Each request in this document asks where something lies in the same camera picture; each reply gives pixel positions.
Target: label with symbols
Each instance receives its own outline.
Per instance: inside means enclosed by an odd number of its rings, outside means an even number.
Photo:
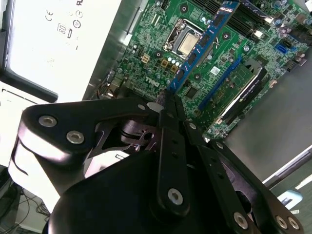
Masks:
[[[15,0],[7,69],[81,100],[120,2]]]

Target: green circuit board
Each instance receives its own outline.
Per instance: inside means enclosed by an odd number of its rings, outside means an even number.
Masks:
[[[183,54],[179,51],[187,52],[189,49],[189,44],[186,43],[178,48],[178,52],[173,53],[165,46],[166,42],[172,39],[170,35],[177,23],[185,22],[187,27],[202,32],[206,30],[208,20],[213,17],[192,0],[163,0],[161,3],[166,4],[166,7],[162,8],[155,0],[148,1],[113,80],[114,84],[127,81],[130,89],[148,101],[157,98],[184,62]],[[288,28],[295,28],[302,21],[310,19],[309,14],[291,0],[278,8],[271,7],[271,3],[264,3],[261,5],[262,10],[275,19],[281,19]],[[260,26],[259,30],[262,35],[255,42],[239,34],[229,25],[224,27],[212,45],[211,53],[195,68],[188,81],[179,90],[178,94],[182,98],[188,118],[203,130],[205,136],[226,137],[238,124],[242,114],[253,108],[287,72],[285,67],[287,63],[298,52],[305,53],[308,49],[306,44],[288,36],[292,47],[287,53],[281,53],[275,49],[281,40],[278,27],[270,23],[266,27]],[[191,43],[194,35],[188,36],[189,38],[186,39],[185,36],[184,40]],[[238,57],[242,58],[242,62],[218,88],[205,109],[200,111],[198,106],[201,101]],[[267,71],[262,80],[261,91],[242,110],[240,116],[232,119],[231,123],[220,121],[218,118],[220,114],[254,78],[253,73],[244,65],[249,59],[259,62]]]

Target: cable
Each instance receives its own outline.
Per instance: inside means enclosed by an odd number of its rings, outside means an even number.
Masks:
[[[12,230],[14,230],[16,227],[18,227],[18,226],[19,226],[22,222],[24,222],[24,220],[28,217],[29,212],[30,212],[30,205],[29,205],[29,200],[28,200],[28,198],[26,198],[26,200],[27,200],[27,204],[28,204],[28,212],[27,212],[27,215],[25,216],[25,218],[24,218],[21,222],[19,222],[17,225],[13,226],[12,228],[9,228],[8,230],[6,230],[6,231],[4,231],[4,232],[1,232],[0,234],[9,234],[10,231],[12,231]]]

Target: blue sata port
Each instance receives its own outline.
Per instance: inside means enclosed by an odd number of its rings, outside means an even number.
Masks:
[[[286,54],[287,53],[287,48],[285,46],[283,46],[282,44],[278,43],[275,46],[275,49],[278,50],[279,52]]]

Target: blue ram module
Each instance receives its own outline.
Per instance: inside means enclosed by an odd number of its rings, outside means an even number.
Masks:
[[[168,86],[168,90],[174,94],[182,87],[186,79],[192,73],[201,57],[207,52],[208,48],[212,45],[215,38],[218,36],[221,29],[226,25],[228,20],[232,17],[233,13],[239,6],[236,1],[224,1],[217,11],[214,19],[210,22],[207,30],[198,39],[198,42],[189,53],[188,57],[175,74],[175,77]]]
[[[218,82],[214,85],[214,87],[209,91],[209,93],[206,95],[206,97],[202,100],[202,102],[200,103],[200,105],[198,106],[198,109],[200,111],[202,111],[205,106],[207,105],[207,103],[210,101],[210,99],[213,97],[213,95],[216,93],[216,91],[218,90],[218,88],[220,88],[220,86],[223,84],[223,82],[225,81],[225,79],[230,75],[230,73],[232,71],[234,71],[236,69],[236,67],[240,64],[240,62],[242,61],[242,57],[241,55],[238,56],[237,60],[235,60],[231,66],[229,66],[229,68],[223,73],[223,75],[221,76],[221,78],[218,80]]]

